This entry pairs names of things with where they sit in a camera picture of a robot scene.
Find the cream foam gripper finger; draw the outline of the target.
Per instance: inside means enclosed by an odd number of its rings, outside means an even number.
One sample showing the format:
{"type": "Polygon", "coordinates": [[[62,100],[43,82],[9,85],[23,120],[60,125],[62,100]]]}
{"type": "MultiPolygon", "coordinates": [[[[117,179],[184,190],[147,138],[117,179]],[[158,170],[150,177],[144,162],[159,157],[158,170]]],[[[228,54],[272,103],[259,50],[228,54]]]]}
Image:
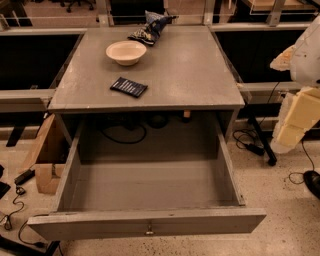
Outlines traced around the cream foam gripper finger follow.
{"type": "Polygon", "coordinates": [[[291,45],[274,58],[270,63],[270,68],[277,71],[292,70],[294,65],[292,62],[295,46],[291,45]]]}
{"type": "Polygon", "coordinates": [[[319,120],[319,88],[303,87],[295,95],[288,93],[273,131],[272,150],[279,154],[291,151],[319,120]]]}

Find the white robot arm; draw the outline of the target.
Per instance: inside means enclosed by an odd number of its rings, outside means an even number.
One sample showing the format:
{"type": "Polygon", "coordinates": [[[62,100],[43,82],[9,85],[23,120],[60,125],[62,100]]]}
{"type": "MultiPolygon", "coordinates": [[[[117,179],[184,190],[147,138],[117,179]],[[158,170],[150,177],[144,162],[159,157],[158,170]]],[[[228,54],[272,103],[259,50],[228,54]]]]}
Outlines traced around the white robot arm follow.
{"type": "Polygon", "coordinates": [[[288,93],[282,102],[274,128],[271,148],[282,154],[294,149],[320,120],[320,17],[270,63],[278,71],[290,71],[291,79],[302,88],[288,93]]]}

